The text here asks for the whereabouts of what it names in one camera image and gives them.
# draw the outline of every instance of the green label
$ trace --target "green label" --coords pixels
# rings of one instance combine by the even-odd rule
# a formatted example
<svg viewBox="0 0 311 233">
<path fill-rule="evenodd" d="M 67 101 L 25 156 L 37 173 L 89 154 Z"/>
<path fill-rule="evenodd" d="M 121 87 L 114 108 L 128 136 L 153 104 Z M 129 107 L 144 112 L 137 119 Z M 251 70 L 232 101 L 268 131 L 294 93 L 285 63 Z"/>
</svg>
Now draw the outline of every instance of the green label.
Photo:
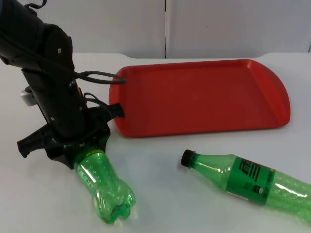
<svg viewBox="0 0 311 233">
<path fill-rule="evenodd" d="M 231 168 L 227 192 L 265 204 L 275 170 L 237 157 Z"/>
</svg>

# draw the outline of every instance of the table surface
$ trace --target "table surface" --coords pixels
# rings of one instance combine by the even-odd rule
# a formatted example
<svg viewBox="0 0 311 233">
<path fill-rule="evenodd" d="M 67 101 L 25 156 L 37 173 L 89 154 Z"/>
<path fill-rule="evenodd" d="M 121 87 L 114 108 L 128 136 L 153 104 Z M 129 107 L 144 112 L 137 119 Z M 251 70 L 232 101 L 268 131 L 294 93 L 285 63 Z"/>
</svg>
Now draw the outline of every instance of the table surface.
<svg viewBox="0 0 311 233">
<path fill-rule="evenodd" d="M 128 65 L 209 59 L 132 59 L 121 54 L 74 54 L 77 71 L 116 73 Z M 309 233 L 296 217 L 218 191 L 194 171 L 180 167 L 184 149 L 235 154 L 311 183 L 311 54 L 269 53 L 254 60 L 282 80 L 291 100 L 290 123 L 280 129 L 124 138 L 110 123 L 107 156 L 134 190 L 127 220 L 104 224 L 75 172 L 50 161 L 44 150 L 23 159 L 16 142 L 45 124 L 37 106 L 19 97 L 27 83 L 16 67 L 0 64 L 0 228 L 6 233 Z M 78 81 L 84 92 L 108 101 L 108 85 Z"/>
</svg>

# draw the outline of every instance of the red tray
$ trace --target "red tray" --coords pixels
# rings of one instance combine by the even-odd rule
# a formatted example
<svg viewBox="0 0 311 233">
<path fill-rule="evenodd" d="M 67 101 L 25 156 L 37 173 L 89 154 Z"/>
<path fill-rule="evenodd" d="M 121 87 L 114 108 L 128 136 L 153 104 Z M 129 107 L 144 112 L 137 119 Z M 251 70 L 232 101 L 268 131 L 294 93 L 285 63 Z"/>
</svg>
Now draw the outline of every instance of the red tray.
<svg viewBox="0 0 311 233">
<path fill-rule="evenodd" d="M 121 134 L 148 137 L 185 133 L 270 129 L 290 120 L 290 102 L 280 79 L 253 60 L 124 67 L 127 78 L 112 85 L 110 104 Z"/>
</svg>

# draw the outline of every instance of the green bottle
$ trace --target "green bottle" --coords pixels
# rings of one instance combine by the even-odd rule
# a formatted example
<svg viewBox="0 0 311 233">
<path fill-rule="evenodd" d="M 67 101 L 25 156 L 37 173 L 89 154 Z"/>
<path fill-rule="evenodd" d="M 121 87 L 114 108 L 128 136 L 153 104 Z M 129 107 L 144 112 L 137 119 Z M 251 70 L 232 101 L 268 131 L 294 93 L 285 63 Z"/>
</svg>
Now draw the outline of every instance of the green bottle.
<svg viewBox="0 0 311 233">
<path fill-rule="evenodd" d="M 76 156 L 74 168 L 92 195 L 97 215 L 106 223 L 127 218 L 135 204 L 132 189 L 116 175 L 100 147 L 85 147 Z"/>
<path fill-rule="evenodd" d="M 302 217 L 311 223 L 311 185 L 233 154 L 200 155 L 186 150 L 181 164 L 221 190 Z"/>
</svg>

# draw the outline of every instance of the bottle cap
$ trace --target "bottle cap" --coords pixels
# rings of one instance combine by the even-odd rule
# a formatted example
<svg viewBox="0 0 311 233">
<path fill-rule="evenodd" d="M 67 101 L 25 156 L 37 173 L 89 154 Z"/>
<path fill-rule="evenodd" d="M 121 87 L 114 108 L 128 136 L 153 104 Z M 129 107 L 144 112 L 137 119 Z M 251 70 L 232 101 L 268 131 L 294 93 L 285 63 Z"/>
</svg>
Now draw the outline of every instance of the bottle cap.
<svg viewBox="0 0 311 233">
<path fill-rule="evenodd" d="M 185 150 L 183 157 L 181 158 L 181 165 L 190 168 L 194 155 L 195 155 L 194 151 Z"/>
</svg>

